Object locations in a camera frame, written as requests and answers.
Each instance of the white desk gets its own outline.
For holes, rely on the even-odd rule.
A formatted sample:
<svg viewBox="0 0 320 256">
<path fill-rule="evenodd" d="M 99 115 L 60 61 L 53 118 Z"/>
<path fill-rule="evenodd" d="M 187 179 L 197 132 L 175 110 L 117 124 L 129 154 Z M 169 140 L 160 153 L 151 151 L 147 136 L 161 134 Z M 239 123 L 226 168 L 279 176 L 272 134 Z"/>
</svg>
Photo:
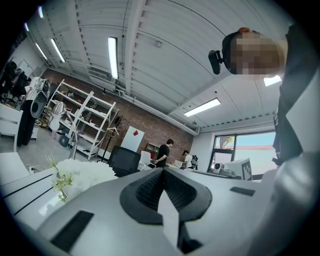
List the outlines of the white desk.
<svg viewBox="0 0 320 256">
<path fill-rule="evenodd" d="M 0 163 L 0 186 L 30 175 L 17 152 L 0 153 Z"/>
<path fill-rule="evenodd" d="M 3 200 L 11 214 L 36 230 L 56 209 L 64 205 L 60 192 L 52 189 L 53 168 L 0 186 Z"/>
</svg>

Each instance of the white board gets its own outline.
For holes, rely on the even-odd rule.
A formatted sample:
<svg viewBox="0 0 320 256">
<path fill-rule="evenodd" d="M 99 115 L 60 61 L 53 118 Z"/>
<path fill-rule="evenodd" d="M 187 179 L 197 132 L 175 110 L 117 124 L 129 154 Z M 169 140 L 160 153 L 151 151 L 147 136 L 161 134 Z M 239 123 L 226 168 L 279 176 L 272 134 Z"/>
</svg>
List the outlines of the white board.
<svg viewBox="0 0 320 256">
<path fill-rule="evenodd" d="M 129 126 L 129 129 L 126 132 L 121 143 L 121 147 L 137 152 L 144 135 L 145 133 L 143 131 Z"/>
</svg>

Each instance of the man in black shirt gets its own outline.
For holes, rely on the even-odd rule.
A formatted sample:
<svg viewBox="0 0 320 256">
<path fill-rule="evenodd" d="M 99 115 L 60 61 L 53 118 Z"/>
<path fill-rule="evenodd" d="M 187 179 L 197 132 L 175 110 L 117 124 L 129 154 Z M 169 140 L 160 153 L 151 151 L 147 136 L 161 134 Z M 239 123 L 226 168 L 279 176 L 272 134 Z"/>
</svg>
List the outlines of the man in black shirt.
<svg viewBox="0 0 320 256">
<path fill-rule="evenodd" d="M 220 52 L 213 50 L 209 53 L 215 74 L 219 74 L 220 64 L 224 63 L 232 74 L 249 79 L 281 77 L 278 109 L 274 113 L 276 135 L 273 147 L 278 159 L 273 161 L 280 166 L 299 156 L 303 149 L 292 123 L 287 119 L 287 113 L 319 68 L 318 54 L 307 35 L 298 24 L 294 24 L 286 34 L 286 40 L 275 42 L 259 32 L 242 27 L 224 38 L 222 55 L 221 58 Z"/>
<path fill-rule="evenodd" d="M 166 144 L 160 146 L 157 159 L 154 161 L 154 164 L 156 165 L 156 167 L 166 166 L 166 160 L 170 153 L 169 148 L 171 148 L 173 145 L 174 145 L 174 141 L 172 139 L 168 139 Z"/>
</svg>

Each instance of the shelving unit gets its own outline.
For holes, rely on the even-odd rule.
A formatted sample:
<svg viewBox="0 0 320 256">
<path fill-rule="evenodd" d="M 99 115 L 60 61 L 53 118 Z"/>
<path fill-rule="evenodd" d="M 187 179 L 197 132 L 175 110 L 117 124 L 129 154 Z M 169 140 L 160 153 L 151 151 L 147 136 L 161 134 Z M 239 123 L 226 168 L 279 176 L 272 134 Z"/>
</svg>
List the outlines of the shelving unit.
<svg viewBox="0 0 320 256">
<path fill-rule="evenodd" d="M 72 103 L 72 110 L 74 107 L 76 107 L 75 112 L 70 112 L 70 116 L 73 117 L 73 121 L 75 126 L 78 130 L 78 146 L 77 150 L 82 152 L 83 154 L 88 156 L 88 160 L 90 160 L 91 157 L 94 157 L 98 154 L 98 151 L 103 143 L 103 140 L 106 136 L 107 128 L 110 127 L 112 124 L 114 118 L 117 116 L 119 110 L 115 107 L 116 102 L 113 104 L 108 103 L 100 98 L 97 98 L 93 96 L 94 92 L 91 91 L 90 93 L 87 93 L 83 90 L 80 90 L 70 84 L 67 84 L 64 82 L 65 80 L 62 80 L 62 82 L 59 84 L 57 89 L 55 90 L 54 94 L 52 95 L 49 105 L 51 105 L 52 108 L 55 107 L 55 104 L 57 104 L 54 100 L 54 97 L 62 97 L 62 100 L 66 100 L 70 103 Z M 73 98 L 68 96 L 69 93 L 73 93 Z M 103 110 L 105 112 L 98 111 L 94 109 L 96 106 L 103 107 Z M 95 115 L 99 119 L 101 119 L 101 124 L 95 125 L 93 122 L 90 122 L 91 116 Z M 74 145 L 74 128 L 71 124 L 68 124 L 65 122 L 67 116 L 63 116 L 59 122 L 69 129 L 68 137 L 69 137 L 69 145 Z M 93 128 L 92 131 L 95 131 L 95 134 L 88 134 L 85 129 L 86 127 Z"/>
</svg>

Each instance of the white ceiling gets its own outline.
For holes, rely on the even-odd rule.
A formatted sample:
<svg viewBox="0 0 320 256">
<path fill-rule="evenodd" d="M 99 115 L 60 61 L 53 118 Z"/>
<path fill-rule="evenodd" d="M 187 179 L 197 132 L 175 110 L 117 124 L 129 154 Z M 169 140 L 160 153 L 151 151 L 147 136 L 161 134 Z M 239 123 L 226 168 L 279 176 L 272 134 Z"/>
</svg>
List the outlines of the white ceiling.
<svg viewBox="0 0 320 256">
<path fill-rule="evenodd" d="M 88 69 L 111 72 L 107 42 L 116 37 L 120 86 L 187 127 L 215 129 L 240 120 L 271 119 L 277 107 L 279 83 L 265 87 L 262 80 L 230 75 L 224 66 L 215 75 L 208 60 L 209 51 L 221 50 L 225 35 L 240 27 L 285 39 L 291 20 L 272 2 L 53 0 L 42 9 L 44 19 L 35 13 L 28 27 L 48 65 L 97 84 Z M 60 62 L 50 38 L 56 40 L 66 63 Z M 184 115 L 213 98 L 221 104 L 191 117 Z"/>
</svg>

